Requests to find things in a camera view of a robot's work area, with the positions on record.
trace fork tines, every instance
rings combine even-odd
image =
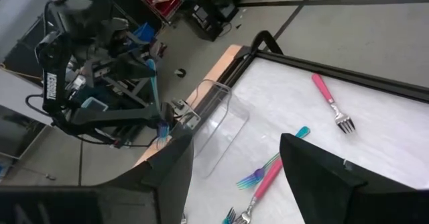
[[[244,220],[241,216],[235,220],[234,224],[248,224],[246,220]]]
[[[351,121],[351,118],[348,117],[345,120],[339,121],[336,123],[344,133],[351,133],[353,130],[356,130],[355,124]]]
[[[225,219],[223,220],[222,224],[233,224],[235,220],[235,211],[234,208],[231,208],[228,212],[227,217],[225,217]]]

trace clear plastic container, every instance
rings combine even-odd
[[[231,88],[211,80],[203,80],[191,98],[192,107],[203,103],[193,109],[201,122],[193,138],[194,173],[206,178],[249,120],[249,111]]]

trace fork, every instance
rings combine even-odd
[[[335,111],[335,123],[340,127],[344,133],[351,133],[353,130],[356,130],[355,124],[351,121],[351,118],[345,113],[341,112],[338,106],[336,105],[334,98],[330,94],[328,87],[322,80],[322,77],[319,74],[313,74],[311,76],[316,86],[319,88],[319,91],[322,93],[323,97],[328,101],[330,107]]]
[[[234,220],[235,220],[235,211],[234,211],[234,208],[231,208],[228,212],[227,217],[223,219],[222,224],[233,224]]]
[[[310,133],[310,129],[308,127],[304,126],[304,127],[302,127],[298,131],[298,133],[296,133],[295,136],[299,137],[299,138],[304,138],[309,133]],[[246,178],[244,178],[244,179],[240,180],[239,182],[237,182],[237,187],[240,190],[243,190],[243,189],[255,186],[256,184],[258,184],[259,182],[261,182],[261,180],[265,176],[265,173],[269,170],[269,167],[271,167],[271,164],[275,160],[277,160],[279,157],[280,157],[280,154],[277,153],[275,156],[273,156],[271,159],[269,159],[268,162],[265,163],[262,168],[258,168],[252,174],[250,174]]]
[[[262,199],[262,197],[267,192],[269,186],[271,186],[271,183],[274,181],[282,167],[283,162],[281,158],[278,158],[276,161],[274,161],[273,166],[268,170],[267,175],[262,180],[261,185],[257,188],[255,194],[253,195],[246,211],[242,212],[241,215],[233,222],[233,224],[250,223],[252,209],[255,207],[257,202]]]

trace pink fork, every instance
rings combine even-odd
[[[262,199],[264,194],[267,192],[268,188],[271,186],[271,183],[274,181],[279,171],[283,167],[282,159],[277,159],[273,166],[268,170],[268,173],[265,175],[265,178],[262,180],[261,185],[257,188],[253,198],[250,201],[249,206],[246,211],[241,213],[241,215],[233,222],[233,224],[249,224],[251,220],[251,212],[256,203]]]
[[[335,111],[335,123],[340,127],[340,129],[344,133],[351,133],[353,130],[356,130],[355,124],[353,121],[351,121],[351,118],[347,114],[341,112],[338,108],[338,105],[335,103],[334,98],[330,94],[328,87],[322,80],[322,77],[319,74],[313,74],[311,78],[313,79],[317,88],[319,88],[319,91],[322,93],[323,97],[328,101],[330,107],[332,107],[332,109]]]

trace blue fork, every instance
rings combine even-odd
[[[234,211],[234,208],[231,208],[228,212],[227,217],[223,219],[222,224],[233,224],[234,220],[235,220],[235,211]]]
[[[309,133],[310,133],[310,129],[308,127],[303,127],[298,131],[298,133],[295,136],[299,138],[303,138],[307,136]],[[269,159],[268,162],[262,168],[255,170],[254,173],[237,182],[237,187],[243,190],[243,189],[255,186],[257,183],[261,182],[261,180],[265,176],[265,173],[271,167],[271,164],[279,157],[280,157],[280,154],[277,153],[275,156]]]
[[[170,132],[170,127],[163,121],[158,124],[158,140],[156,142],[157,149],[162,149],[167,144],[167,137]]]

